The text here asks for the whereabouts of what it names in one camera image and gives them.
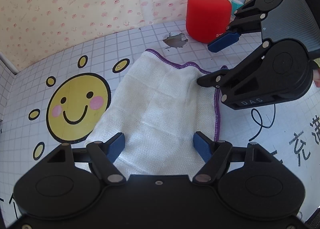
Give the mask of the red cylindrical speaker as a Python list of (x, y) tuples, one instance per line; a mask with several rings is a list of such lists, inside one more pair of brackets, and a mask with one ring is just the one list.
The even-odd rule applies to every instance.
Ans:
[(229, 0), (188, 0), (186, 31), (194, 40), (208, 44), (226, 31), (231, 12)]

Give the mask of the white towel purple edge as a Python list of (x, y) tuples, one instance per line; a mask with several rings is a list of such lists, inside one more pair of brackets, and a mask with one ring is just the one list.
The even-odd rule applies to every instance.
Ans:
[(206, 73), (194, 62), (175, 64), (147, 49), (119, 83), (86, 142), (106, 142), (123, 133), (125, 148), (114, 164), (126, 177), (193, 177), (204, 166), (193, 146), (194, 133), (220, 135), (218, 93), (197, 83)]

